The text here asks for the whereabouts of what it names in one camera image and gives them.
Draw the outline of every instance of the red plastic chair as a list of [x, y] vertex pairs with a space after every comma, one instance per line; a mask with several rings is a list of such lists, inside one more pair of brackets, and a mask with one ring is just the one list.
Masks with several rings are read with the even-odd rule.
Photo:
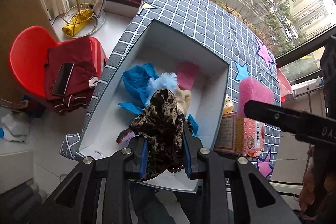
[[[57, 42], [41, 26], [32, 26], [22, 31], [15, 39], [9, 53], [9, 68], [27, 95], [38, 100], [46, 107], [50, 107], [45, 100], [44, 93], [44, 64], [47, 60], [47, 50], [62, 43]], [[100, 77], [107, 57], [100, 42], [90, 37], [92, 60]]]

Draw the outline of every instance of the leopard print scarf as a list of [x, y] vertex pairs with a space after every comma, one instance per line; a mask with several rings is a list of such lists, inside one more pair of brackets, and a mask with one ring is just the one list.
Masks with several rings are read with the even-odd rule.
[[182, 170], [182, 133], [185, 121], [177, 108], [174, 94], [168, 89], [157, 90], [150, 105], [131, 123], [130, 129], [148, 142], [147, 172], [140, 181], [155, 178], [164, 170]]

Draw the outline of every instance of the storage box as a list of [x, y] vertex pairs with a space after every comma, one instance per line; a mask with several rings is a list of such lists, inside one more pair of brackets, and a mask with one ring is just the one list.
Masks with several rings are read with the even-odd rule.
[[[221, 122], [229, 65], [190, 37], [153, 20], [132, 45], [106, 85], [84, 128], [79, 152], [98, 159], [99, 154], [109, 157], [120, 150], [116, 138], [129, 127], [135, 115], [118, 106], [118, 103], [137, 103], [125, 90], [122, 81], [125, 70], [150, 62], [158, 74], [175, 72], [184, 61], [200, 68], [191, 89], [192, 98], [187, 115], [191, 114], [199, 124], [197, 136], [203, 146], [212, 149]], [[189, 180], [184, 170], [175, 174], [166, 170], [143, 183], [156, 188], [195, 192], [198, 182]]]
[[264, 124], [240, 118], [236, 112], [224, 114], [214, 151], [258, 157], [264, 147]]

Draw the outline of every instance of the black phone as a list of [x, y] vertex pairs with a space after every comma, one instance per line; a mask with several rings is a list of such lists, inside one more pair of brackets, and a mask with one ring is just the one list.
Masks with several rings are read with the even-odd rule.
[[74, 63], [63, 63], [59, 69], [58, 76], [52, 90], [53, 95], [64, 96], [68, 87]]

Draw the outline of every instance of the gray checkered tablecloth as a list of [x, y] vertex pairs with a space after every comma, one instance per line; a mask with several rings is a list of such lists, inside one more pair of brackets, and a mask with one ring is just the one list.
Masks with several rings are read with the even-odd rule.
[[[281, 105], [274, 56], [268, 51], [267, 63], [258, 54], [263, 43], [238, 18], [209, 0], [142, 0], [138, 14], [135, 15], [115, 46], [98, 81], [86, 113], [85, 124], [120, 61], [152, 19], [157, 19], [183, 32], [230, 65], [227, 94], [232, 98], [235, 109], [238, 99], [239, 70], [244, 71], [246, 68], [249, 75], [274, 92], [274, 104]], [[82, 155], [77, 152], [79, 139], [79, 134], [67, 135], [60, 150], [61, 155], [70, 159], [80, 159]], [[261, 161], [264, 161], [270, 153], [269, 164], [275, 165], [279, 140], [280, 130], [265, 125]]]

